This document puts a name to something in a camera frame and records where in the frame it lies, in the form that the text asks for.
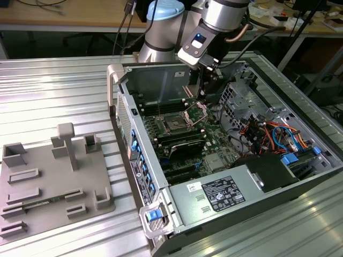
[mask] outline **copper pipe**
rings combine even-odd
[[[249,24],[246,24],[237,36],[235,36],[233,39],[225,38],[225,42],[226,43],[234,43],[234,42],[238,41],[239,39],[241,39],[244,36],[244,34],[247,32],[248,28],[249,28]]]

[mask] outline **power supply label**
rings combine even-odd
[[[243,194],[231,176],[203,184],[202,187],[216,212],[245,202]]]

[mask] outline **gray 3d printed holder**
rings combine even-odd
[[[73,124],[65,123],[57,126],[53,145],[4,146],[0,245],[115,209],[98,138],[73,137]]]

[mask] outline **motherboard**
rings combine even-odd
[[[171,185],[228,169],[240,157],[215,115],[193,99],[142,104],[144,126]]]

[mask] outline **aluminum extrusion table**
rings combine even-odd
[[[316,124],[343,148],[343,131],[262,56],[247,52]],[[76,137],[101,140],[116,209],[0,247],[0,256],[150,256],[109,119],[106,68],[132,57],[8,60],[0,63],[0,146],[49,144],[56,125],[73,122]],[[278,99],[263,91],[272,104]],[[171,256],[342,256],[343,173],[300,198],[223,230]]]

